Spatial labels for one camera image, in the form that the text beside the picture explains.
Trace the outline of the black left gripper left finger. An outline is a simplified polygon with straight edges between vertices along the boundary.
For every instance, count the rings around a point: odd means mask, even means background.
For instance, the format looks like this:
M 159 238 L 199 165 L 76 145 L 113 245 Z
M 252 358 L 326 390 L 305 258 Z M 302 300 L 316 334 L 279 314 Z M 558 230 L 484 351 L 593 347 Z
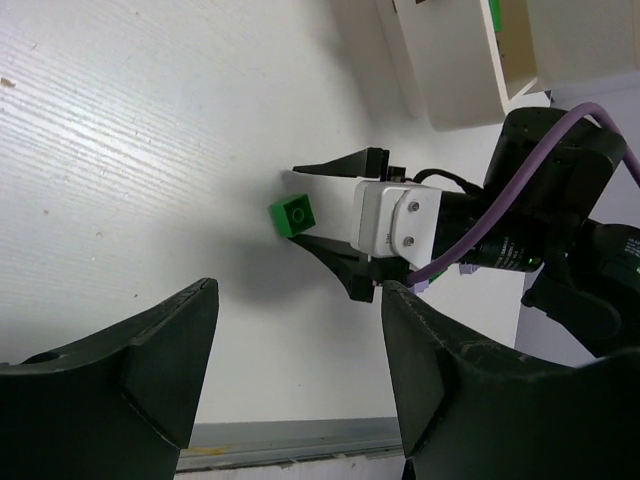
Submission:
M 2 478 L 173 478 L 218 313 L 218 283 L 204 278 L 92 335 L 2 364 Z

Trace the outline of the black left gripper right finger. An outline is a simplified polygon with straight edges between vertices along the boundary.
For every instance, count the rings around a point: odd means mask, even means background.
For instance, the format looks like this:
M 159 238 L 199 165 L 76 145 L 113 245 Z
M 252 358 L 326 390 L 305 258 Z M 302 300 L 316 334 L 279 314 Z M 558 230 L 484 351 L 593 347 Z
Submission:
M 639 352 L 580 367 L 457 322 L 404 285 L 381 317 L 403 450 L 419 479 L 635 479 Z

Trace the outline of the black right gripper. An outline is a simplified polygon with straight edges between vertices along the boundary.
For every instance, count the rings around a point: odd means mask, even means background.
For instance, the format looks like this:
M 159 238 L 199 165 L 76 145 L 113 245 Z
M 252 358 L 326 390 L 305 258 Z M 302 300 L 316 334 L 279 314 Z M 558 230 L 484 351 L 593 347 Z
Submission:
M 441 169 L 425 169 L 408 177 L 404 167 L 389 166 L 390 151 L 368 147 L 322 164 L 297 165 L 293 172 L 340 178 L 385 178 L 405 187 L 414 187 L 431 176 L 453 181 L 462 191 L 443 192 L 435 223 L 432 255 L 446 255 L 467 233 L 476 232 L 492 205 L 479 186 Z M 462 268 L 486 267 L 507 271 L 533 272 L 542 265 L 543 233 L 532 217 L 505 212 L 495 222 L 485 223 L 484 235 L 455 260 Z M 314 255 L 340 281 L 353 301 L 372 301 L 375 288 L 385 281 L 400 281 L 400 258 L 375 258 L 352 248 L 349 243 L 311 235 L 298 235 L 294 243 Z

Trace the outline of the dark green lego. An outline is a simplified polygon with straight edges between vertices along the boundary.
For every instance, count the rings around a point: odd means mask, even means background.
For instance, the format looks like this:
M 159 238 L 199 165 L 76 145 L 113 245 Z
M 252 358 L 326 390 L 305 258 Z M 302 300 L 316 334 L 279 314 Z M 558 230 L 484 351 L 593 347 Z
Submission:
M 272 203 L 269 213 L 276 232 L 284 238 L 293 238 L 316 225 L 310 197 L 295 194 Z

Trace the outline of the white drawer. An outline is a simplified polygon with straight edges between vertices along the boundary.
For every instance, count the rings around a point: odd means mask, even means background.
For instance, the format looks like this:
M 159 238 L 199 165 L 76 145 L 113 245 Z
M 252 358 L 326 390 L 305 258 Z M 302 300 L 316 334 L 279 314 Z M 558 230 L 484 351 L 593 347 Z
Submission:
M 537 83 L 524 1 L 379 1 L 408 111 L 437 131 L 503 122 Z

